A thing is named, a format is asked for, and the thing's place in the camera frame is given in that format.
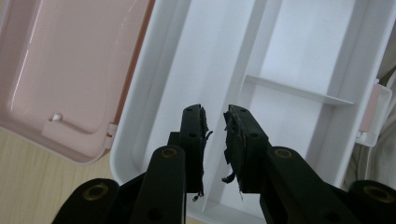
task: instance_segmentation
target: lid hinge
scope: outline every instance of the lid hinge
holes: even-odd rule
[[[118,127],[118,124],[108,123],[105,139],[105,149],[111,149],[113,147],[114,136],[116,136]]]

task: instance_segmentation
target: white plastic box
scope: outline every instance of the white plastic box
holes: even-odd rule
[[[258,195],[239,195],[223,158],[228,104],[246,107],[273,145],[299,151],[340,187],[395,20],[395,1],[158,1],[111,152],[120,183],[146,171],[202,104],[215,131],[205,150],[205,197],[188,215],[263,223]]]

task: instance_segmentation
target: storage box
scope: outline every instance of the storage box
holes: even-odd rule
[[[222,113],[235,104],[339,187],[394,20],[395,1],[158,1],[111,151],[114,176],[145,172],[182,109],[202,104],[214,133],[205,197],[188,199],[188,215],[263,223],[258,195],[220,181],[231,172]]]
[[[1,127],[79,164],[98,160],[152,4],[3,1]]]

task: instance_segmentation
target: white tray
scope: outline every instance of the white tray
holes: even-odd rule
[[[273,145],[299,151],[340,186],[395,20],[395,1],[158,1],[111,152],[120,183],[146,171],[202,104],[214,134],[205,149],[205,197],[188,215],[263,223],[258,195],[220,180],[228,104],[248,108]]]

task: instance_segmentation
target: light wood surface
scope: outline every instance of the light wood surface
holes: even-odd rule
[[[51,223],[80,184],[112,178],[108,159],[109,154],[93,165],[75,165],[0,129],[0,223]]]

